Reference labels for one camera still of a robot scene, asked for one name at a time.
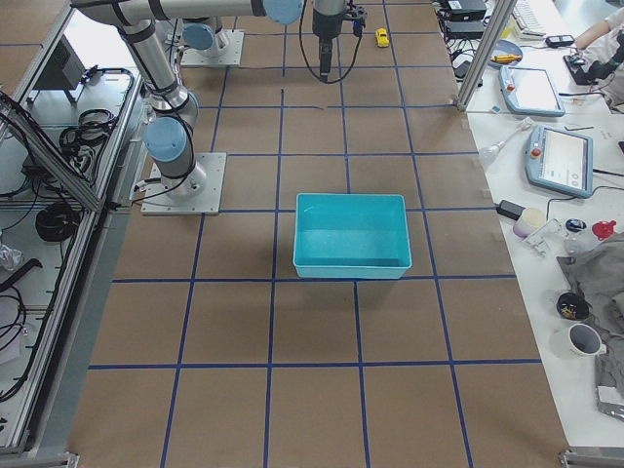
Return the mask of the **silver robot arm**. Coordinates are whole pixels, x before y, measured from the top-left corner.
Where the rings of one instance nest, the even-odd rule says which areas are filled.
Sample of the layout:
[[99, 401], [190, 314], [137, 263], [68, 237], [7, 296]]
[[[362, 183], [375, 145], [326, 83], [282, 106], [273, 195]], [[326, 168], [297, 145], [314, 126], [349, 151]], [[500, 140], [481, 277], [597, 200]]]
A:
[[211, 20], [222, 17], [267, 17], [288, 25], [303, 20], [304, 1], [124, 1], [110, 7], [93, 7], [92, 16], [118, 28], [131, 57], [151, 94], [158, 114], [147, 125], [145, 145], [157, 165], [165, 193], [174, 199], [194, 197], [205, 188], [206, 169], [197, 162], [192, 133], [199, 104], [177, 76], [157, 38], [157, 21], [182, 20], [205, 27], [210, 49], [215, 41]]
[[[211, 17], [268, 17], [287, 25], [302, 22], [305, 1], [72, 1], [70, 6], [91, 20], [116, 27], [125, 41], [141, 76], [152, 88], [171, 85], [174, 72], [155, 35], [156, 20], [197, 20]], [[319, 40], [319, 71], [313, 76], [331, 84], [332, 45], [342, 24], [353, 25], [360, 38], [367, 12], [351, 1], [315, 1], [312, 31]]]

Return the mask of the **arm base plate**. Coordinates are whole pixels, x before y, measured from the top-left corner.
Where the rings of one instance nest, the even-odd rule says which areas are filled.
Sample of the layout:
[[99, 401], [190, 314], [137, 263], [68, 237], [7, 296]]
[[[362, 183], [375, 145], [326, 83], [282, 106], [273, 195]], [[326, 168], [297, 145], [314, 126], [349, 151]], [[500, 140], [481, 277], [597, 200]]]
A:
[[244, 31], [221, 29], [214, 32], [205, 24], [188, 24], [182, 32], [183, 67], [238, 66], [241, 62]]
[[175, 190], [166, 192], [176, 184], [165, 178], [147, 186], [146, 201], [140, 211], [144, 215], [217, 215], [226, 166], [224, 152], [195, 154], [195, 169]]

